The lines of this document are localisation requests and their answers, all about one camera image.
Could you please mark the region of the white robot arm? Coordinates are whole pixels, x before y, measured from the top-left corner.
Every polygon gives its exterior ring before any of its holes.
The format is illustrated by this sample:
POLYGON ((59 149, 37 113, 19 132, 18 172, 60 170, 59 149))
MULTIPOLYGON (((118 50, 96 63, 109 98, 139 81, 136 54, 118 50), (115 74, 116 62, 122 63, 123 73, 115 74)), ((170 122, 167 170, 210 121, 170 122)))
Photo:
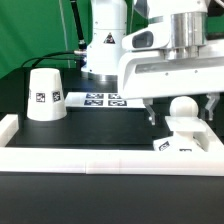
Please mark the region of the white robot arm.
POLYGON ((204 115, 224 92, 224 37, 207 34, 212 5, 224 0, 133 0, 148 25, 128 34, 124 0, 91 0, 87 76, 115 80, 122 98, 150 108, 156 98, 205 94, 204 115))

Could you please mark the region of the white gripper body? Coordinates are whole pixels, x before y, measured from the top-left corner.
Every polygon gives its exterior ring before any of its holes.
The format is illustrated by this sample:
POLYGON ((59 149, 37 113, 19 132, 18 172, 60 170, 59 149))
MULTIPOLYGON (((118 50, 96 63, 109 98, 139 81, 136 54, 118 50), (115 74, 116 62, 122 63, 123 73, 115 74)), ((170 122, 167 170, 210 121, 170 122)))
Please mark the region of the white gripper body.
POLYGON ((153 99, 224 92, 224 40, 196 47, 196 56, 165 58, 168 33, 139 30, 122 39, 118 94, 123 99, 153 99))

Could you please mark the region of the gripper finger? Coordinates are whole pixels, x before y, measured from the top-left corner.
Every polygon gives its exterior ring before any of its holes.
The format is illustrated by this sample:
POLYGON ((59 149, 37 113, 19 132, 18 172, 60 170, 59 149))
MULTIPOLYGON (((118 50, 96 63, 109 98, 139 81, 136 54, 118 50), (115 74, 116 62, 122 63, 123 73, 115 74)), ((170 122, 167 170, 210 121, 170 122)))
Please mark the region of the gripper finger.
POLYGON ((143 104, 149 113, 149 121, 151 122, 152 125, 155 125, 156 124, 156 114, 152 108, 153 100, 152 99, 144 99, 143 104))
POLYGON ((213 120, 214 110, 220 100, 219 93, 208 93, 206 95, 208 101, 205 105, 206 116, 209 121, 213 120))

